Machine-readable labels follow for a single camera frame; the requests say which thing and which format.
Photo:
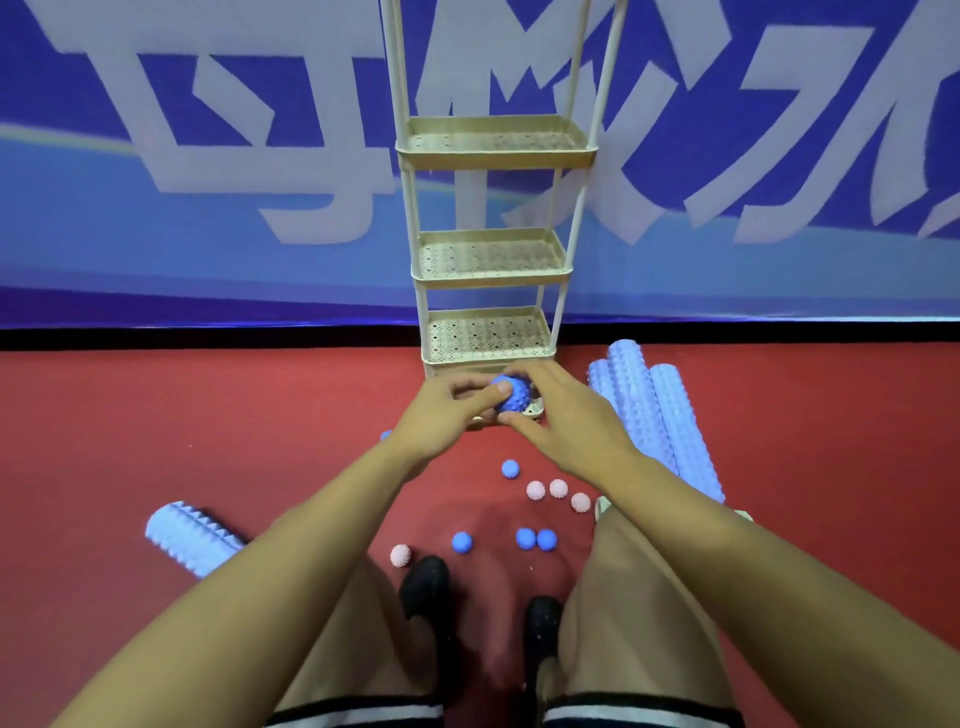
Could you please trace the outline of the beige tiered shelf rack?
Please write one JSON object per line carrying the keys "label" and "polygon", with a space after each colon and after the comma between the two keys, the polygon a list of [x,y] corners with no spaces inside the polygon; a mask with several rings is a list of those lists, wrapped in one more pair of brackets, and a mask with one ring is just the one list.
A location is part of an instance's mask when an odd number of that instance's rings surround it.
{"label": "beige tiered shelf rack", "polygon": [[[583,0],[562,113],[412,115],[401,0],[378,0],[390,81],[411,277],[425,376],[502,373],[516,359],[555,358],[586,206],[591,169],[629,0],[614,0],[590,124],[573,119],[593,8]],[[540,225],[424,231],[416,173],[551,169]],[[532,305],[431,310],[436,290],[536,287]]]}

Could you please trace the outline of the person's left trouser leg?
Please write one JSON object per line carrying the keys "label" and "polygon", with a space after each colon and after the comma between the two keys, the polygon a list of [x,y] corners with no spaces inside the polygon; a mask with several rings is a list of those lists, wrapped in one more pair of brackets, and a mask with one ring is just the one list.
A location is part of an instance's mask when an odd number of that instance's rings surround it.
{"label": "person's left trouser leg", "polygon": [[436,644],[427,622],[407,618],[399,590],[370,558],[358,564],[278,710],[352,697],[430,698]]}

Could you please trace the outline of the black white striped garment hem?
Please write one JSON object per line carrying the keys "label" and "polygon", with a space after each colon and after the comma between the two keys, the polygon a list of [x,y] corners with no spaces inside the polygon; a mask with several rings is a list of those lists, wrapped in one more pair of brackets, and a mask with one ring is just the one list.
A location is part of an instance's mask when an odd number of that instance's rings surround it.
{"label": "black white striped garment hem", "polygon": [[[451,728],[436,700],[353,696],[277,710],[265,728]],[[685,698],[616,692],[565,695],[545,704],[532,728],[746,728],[735,708]]]}

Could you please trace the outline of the person's left forearm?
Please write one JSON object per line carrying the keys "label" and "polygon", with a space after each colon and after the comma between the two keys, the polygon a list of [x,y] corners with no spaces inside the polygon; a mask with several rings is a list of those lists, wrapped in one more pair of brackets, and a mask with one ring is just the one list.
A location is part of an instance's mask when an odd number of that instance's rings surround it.
{"label": "person's left forearm", "polygon": [[161,613],[50,728],[264,725],[432,458],[393,431]]}

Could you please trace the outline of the light blue ridged foam roller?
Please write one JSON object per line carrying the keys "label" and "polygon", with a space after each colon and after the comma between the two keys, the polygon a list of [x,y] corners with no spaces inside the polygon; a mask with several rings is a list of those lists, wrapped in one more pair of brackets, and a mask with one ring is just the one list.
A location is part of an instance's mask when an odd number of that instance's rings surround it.
{"label": "light blue ridged foam roller", "polygon": [[678,476],[715,502],[724,504],[725,493],[679,370],[662,363],[651,368],[650,375]]}
{"label": "light blue ridged foam roller", "polygon": [[631,443],[643,455],[676,473],[676,462],[640,345],[630,339],[615,341],[607,349],[606,360],[617,412]]}
{"label": "light blue ridged foam roller", "polygon": [[184,501],[167,503],[147,520],[145,537],[194,577],[204,579],[246,547],[209,514]]}
{"label": "light blue ridged foam roller", "polygon": [[587,382],[612,404],[630,442],[643,455],[677,475],[673,449],[645,360],[619,357],[593,361],[587,368]]}

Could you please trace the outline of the person's right trouser leg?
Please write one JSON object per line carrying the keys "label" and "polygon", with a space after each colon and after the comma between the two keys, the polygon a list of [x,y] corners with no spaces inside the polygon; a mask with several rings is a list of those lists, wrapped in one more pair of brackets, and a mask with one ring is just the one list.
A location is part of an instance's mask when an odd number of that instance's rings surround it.
{"label": "person's right trouser leg", "polygon": [[558,655],[537,670],[541,703],[587,693],[737,700],[714,621],[641,531],[614,506],[599,516],[558,626]]}

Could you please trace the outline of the person's left black shoe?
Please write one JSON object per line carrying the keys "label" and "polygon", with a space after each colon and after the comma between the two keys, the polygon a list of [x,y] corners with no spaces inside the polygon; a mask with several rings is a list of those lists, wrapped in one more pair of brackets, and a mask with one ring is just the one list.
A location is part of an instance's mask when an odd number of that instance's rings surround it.
{"label": "person's left black shoe", "polygon": [[433,697],[448,706],[460,687],[461,665],[455,598],[446,561],[437,555],[418,560],[402,580],[398,595],[404,617],[422,618],[434,636],[437,685]]}

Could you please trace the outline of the person's right forearm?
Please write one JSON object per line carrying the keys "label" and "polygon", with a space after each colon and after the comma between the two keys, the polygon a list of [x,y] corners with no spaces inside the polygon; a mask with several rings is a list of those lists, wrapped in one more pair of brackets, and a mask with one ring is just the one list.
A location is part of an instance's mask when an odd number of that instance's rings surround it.
{"label": "person's right forearm", "polygon": [[806,728],[960,728],[960,651],[636,451],[580,478],[648,539]]}

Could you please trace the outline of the person's right black shoe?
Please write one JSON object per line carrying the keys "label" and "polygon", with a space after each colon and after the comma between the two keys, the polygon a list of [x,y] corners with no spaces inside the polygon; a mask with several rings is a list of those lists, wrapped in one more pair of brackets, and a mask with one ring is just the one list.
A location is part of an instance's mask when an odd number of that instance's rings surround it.
{"label": "person's right black shoe", "polygon": [[537,705],[537,679],[544,661],[558,656],[559,633],[564,605],[555,597],[536,595],[523,618],[523,699],[525,707]]}

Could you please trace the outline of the blue banner with white print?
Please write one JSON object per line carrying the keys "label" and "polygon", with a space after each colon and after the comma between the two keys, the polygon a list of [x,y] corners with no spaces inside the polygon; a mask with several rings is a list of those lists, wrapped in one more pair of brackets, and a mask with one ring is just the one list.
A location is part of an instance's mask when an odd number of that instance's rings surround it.
{"label": "blue banner with white print", "polygon": [[[626,0],[565,319],[960,318],[960,0]],[[378,0],[0,0],[0,327],[413,322]]]}

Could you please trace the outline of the person's right hand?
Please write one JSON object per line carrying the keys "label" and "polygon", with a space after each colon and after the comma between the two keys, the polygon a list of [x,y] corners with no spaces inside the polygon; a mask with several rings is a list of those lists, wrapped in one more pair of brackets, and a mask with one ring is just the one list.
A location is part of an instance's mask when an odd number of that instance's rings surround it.
{"label": "person's right hand", "polygon": [[640,456],[614,407],[551,359],[519,361],[505,374],[528,378],[543,401],[546,424],[541,425],[551,431],[544,455],[612,499],[618,479]]}

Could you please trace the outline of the person's trouser leg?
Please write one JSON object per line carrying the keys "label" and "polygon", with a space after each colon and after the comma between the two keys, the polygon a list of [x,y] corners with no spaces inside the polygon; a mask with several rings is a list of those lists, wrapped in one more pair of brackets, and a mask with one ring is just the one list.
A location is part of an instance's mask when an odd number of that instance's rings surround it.
{"label": "person's trouser leg", "polygon": [[358,564],[278,710],[352,697],[430,698],[436,644],[427,622],[407,618],[399,590],[370,558]]}
{"label": "person's trouser leg", "polygon": [[599,516],[558,626],[558,655],[537,670],[541,703],[587,693],[737,700],[714,621],[641,531],[614,506]]}

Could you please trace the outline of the person's black shoe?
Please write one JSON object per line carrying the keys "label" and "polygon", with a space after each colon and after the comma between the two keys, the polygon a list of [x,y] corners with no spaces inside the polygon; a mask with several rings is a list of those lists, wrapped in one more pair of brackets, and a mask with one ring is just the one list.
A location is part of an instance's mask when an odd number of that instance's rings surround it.
{"label": "person's black shoe", "polygon": [[446,561],[437,555],[418,560],[402,580],[398,595],[404,617],[422,618],[434,636],[437,685],[433,697],[448,706],[460,687],[461,665],[455,598]]}
{"label": "person's black shoe", "polygon": [[559,633],[564,605],[555,597],[536,595],[523,618],[523,699],[525,707],[537,705],[537,679],[544,661],[558,656]]}

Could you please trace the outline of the person's left hand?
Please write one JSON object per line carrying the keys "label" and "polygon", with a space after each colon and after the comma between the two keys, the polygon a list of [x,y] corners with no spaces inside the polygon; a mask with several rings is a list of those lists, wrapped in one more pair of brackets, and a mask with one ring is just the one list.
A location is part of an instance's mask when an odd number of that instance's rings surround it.
{"label": "person's left hand", "polygon": [[431,377],[408,405],[387,442],[403,456],[404,477],[418,477],[436,457],[452,448],[467,431],[492,423],[464,423],[458,413],[456,394],[492,384],[489,373],[454,372]]}

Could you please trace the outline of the large blue spiky ball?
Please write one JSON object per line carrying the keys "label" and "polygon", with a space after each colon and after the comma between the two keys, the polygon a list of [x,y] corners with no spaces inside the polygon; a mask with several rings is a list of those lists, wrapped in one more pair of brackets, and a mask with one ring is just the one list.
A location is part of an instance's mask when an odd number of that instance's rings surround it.
{"label": "large blue spiky ball", "polygon": [[494,407],[497,415],[503,412],[515,412],[522,415],[533,402],[532,383],[526,376],[501,373],[491,381],[491,384],[507,384],[510,386],[510,394]]}

